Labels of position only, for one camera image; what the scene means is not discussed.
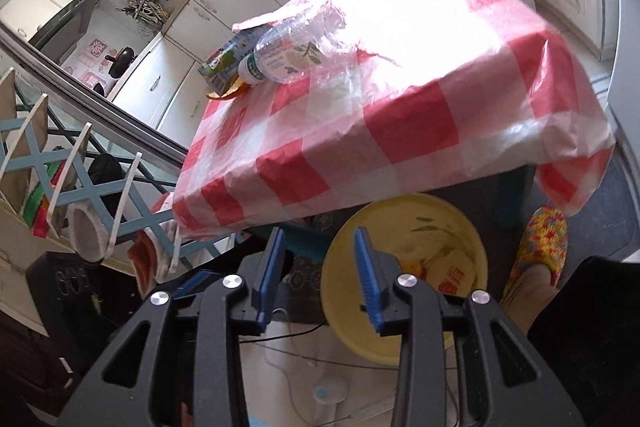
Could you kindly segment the orange fruit peel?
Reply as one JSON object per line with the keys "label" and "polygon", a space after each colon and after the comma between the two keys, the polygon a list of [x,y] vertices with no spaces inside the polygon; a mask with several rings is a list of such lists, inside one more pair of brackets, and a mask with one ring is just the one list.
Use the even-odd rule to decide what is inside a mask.
{"label": "orange fruit peel", "polygon": [[232,100],[232,98],[237,98],[248,90],[250,90],[250,85],[242,81],[240,78],[236,78],[230,84],[229,89],[224,92],[224,94],[219,95],[215,92],[209,92],[206,94],[206,96],[207,98],[209,98],[209,100],[213,101],[228,101]]}

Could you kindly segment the cow print milk carton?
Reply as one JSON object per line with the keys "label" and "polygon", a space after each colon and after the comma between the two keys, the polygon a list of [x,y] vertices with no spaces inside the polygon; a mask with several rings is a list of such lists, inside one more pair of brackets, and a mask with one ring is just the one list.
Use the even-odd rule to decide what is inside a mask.
{"label": "cow print milk carton", "polygon": [[239,64],[250,55],[260,38],[271,28],[269,24],[241,30],[198,66],[212,100],[222,98],[239,78]]}

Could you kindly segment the clear plastic water bottle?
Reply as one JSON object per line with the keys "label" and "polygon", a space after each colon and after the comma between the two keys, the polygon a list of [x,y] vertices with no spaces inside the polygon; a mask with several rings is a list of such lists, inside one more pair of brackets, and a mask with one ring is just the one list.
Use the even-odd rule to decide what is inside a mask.
{"label": "clear plastic water bottle", "polygon": [[251,86],[329,78],[349,68],[355,55],[346,18],[327,1],[271,25],[240,62],[239,76]]}

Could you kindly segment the red plastic snack wrapper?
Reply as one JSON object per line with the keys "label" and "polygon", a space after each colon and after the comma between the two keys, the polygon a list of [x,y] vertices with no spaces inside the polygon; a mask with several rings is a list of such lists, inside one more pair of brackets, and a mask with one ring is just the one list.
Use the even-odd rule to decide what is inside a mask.
{"label": "red plastic snack wrapper", "polygon": [[464,251],[456,249],[434,258],[426,267],[425,280],[435,291],[466,297],[475,280],[475,265]]}

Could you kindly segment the colourful patterned slipper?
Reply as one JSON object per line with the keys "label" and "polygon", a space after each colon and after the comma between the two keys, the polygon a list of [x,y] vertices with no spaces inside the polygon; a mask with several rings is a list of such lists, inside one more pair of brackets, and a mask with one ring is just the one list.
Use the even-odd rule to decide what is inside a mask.
{"label": "colourful patterned slipper", "polygon": [[558,286],[568,251],[567,221],[558,208],[542,206],[529,218],[518,245],[514,265],[504,288],[508,298],[518,279],[534,265],[542,265],[550,274],[552,288]]}

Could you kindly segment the red white checkered tablecloth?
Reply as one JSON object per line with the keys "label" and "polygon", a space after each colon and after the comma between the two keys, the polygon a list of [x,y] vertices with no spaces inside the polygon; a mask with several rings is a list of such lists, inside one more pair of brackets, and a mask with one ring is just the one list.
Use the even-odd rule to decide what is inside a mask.
{"label": "red white checkered tablecloth", "polygon": [[[290,0],[292,14],[314,0]],[[171,199],[216,237],[536,169],[576,213],[615,144],[561,33],[520,0],[332,0],[355,31],[347,79],[265,82],[210,102]]]}

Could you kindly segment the blue white folding rack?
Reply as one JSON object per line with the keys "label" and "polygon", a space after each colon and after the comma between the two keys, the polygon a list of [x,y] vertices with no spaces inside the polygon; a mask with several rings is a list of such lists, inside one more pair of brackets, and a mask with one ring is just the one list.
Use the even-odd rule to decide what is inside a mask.
{"label": "blue white folding rack", "polygon": [[130,250],[144,291],[230,251],[233,235],[191,241],[171,211],[168,183],[140,153],[117,150],[91,124],[66,127],[44,93],[14,69],[1,77],[1,208],[37,237],[90,263]]}

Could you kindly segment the black wok on counter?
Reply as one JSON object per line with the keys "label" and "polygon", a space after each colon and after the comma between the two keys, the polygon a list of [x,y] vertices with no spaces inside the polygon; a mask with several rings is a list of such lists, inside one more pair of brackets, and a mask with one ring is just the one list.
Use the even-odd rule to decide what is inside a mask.
{"label": "black wok on counter", "polygon": [[108,75],[114,79],[122,78],[128,67],[136,59],[137,55],[133,48],[125,46],[120,49],[114,56],[107,55],[105,60],[111,63]]}

